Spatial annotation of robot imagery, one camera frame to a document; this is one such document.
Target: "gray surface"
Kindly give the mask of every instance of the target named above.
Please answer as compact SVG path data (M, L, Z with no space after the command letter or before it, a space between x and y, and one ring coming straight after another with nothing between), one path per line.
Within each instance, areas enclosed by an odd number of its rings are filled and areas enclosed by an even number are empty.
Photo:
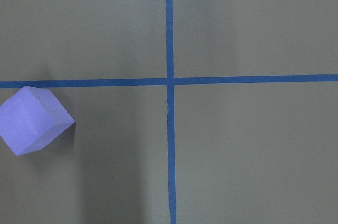
M165 0L0 5L0 80L165 77Z
M337 73L338 0L174 0L177 77Z
M177 223L337 223L336 83L176 87Z
M76 125L19 157L0 141L0 223L169 223L165 87L51 90Z
M0 0L0 81L165 77L165 0ZM177 77L337 73L337 0L174 0ZM169 223L165 87L51 89L0 223ZM0 103L16 90L0 90ZM337 85L177 86L178 224L336 223Z

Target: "horizontal tape line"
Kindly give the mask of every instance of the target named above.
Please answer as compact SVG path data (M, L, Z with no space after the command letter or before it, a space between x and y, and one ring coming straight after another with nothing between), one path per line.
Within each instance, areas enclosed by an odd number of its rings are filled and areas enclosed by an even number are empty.
M0 88L59 87L113 87L113 86L151 86L167 85L166 78L146 79L97 79L97 80L42 80L42 81L0 81Z
M330 82L338 81L338 74L274 75L274 76L225 76L174 78L174 85L282 83L282 82ZM0 81L0 88L57 87L113 87L113 86L164 86L166 78L144 79L96 79L96 80L42 80Z
M338 81L338 74L175 78L175 85Z

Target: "blue tape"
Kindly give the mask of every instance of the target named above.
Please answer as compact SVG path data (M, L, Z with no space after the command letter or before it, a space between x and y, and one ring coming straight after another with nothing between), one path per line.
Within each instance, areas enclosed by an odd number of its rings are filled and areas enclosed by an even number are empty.
M176 224L175 94L173 0L165 0L167 52L167 140L170 223Z
M166 78L148 79L98 79L98 80L42 80L42 81L0 81L0 88L37 88L60 87L112 87L112 86L164 86Z
M338 74L175 78L175 85L338 81Z

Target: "foam cube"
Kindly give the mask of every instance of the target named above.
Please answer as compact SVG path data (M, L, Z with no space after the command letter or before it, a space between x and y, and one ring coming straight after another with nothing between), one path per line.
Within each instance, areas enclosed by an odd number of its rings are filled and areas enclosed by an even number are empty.
M74 122L43 88L25 86L0 106L0 136L15 155L44 148Z

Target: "floor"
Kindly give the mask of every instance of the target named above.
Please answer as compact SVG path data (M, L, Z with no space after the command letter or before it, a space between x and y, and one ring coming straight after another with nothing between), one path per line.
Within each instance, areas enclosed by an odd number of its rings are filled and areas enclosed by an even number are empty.
M0 141L0 223L337 222L337 0L0 5L0 104L76 120Z

